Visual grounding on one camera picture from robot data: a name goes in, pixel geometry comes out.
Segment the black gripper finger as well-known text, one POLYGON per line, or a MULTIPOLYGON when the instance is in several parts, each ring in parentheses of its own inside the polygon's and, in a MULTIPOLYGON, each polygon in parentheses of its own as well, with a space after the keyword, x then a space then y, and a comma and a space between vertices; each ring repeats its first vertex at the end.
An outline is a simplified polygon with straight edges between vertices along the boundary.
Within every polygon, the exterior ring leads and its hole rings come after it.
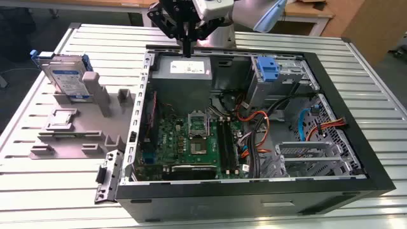
POLYGON ((204 40, 223 22, 223 20, 209 20, 199 27, 196 27, 196 22, 188 22, 188 57, 192 54, 192 43, 197 40, 204 40))
POLYGON ((183 8, 180 3, 155 3, 148 9, 148 18, 167 35, 176 39, 183 48, 183 57, 188 57, 188 36, 184 28, 183 8))

